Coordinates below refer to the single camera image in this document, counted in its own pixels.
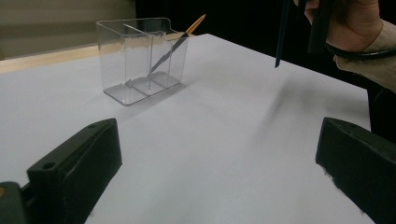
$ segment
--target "white table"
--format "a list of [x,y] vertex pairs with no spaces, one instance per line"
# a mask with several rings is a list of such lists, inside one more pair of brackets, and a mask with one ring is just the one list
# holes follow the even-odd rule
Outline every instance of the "white table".
[[123,106],[97,57],[0,74],[0,181],[80,129],[119,124],[123,165],[87,223],[373,223],[315,164],[324,117],[369,129],[366,91],[213,35],[182,84]]

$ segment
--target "clear plastic container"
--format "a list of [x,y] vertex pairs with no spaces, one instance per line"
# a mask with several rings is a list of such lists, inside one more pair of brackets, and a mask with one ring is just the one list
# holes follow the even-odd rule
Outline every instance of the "clear plastic container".
[[181,82],[188,36],[166,18],[98,21],[102,85],[131,105]]

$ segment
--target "gray wall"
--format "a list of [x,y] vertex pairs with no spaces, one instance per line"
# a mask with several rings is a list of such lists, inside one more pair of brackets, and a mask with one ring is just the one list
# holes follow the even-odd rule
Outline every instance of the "gray wall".
[[0,0],[0,60],[94,45],[96,21],[133,18],[134,0]]

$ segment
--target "sleeve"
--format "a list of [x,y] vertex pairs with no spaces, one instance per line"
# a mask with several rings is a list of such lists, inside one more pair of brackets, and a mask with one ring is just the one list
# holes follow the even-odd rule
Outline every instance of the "sleeve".
[[[396,48],[396,26],[383,22],[381,33],[364,52]],[[362,75],[396,93],[396,56],[371,61],[352,61],[334,56],[334,61],[339,69]]]

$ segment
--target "person's hand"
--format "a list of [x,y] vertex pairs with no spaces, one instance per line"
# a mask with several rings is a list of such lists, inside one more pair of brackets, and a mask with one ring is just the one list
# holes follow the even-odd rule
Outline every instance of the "person's hand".
[[[307,0],[305,16],[312,24],[319,0]],[[382,30],[378,0],[334,0],[327,43],[346,51],[365,50]]]

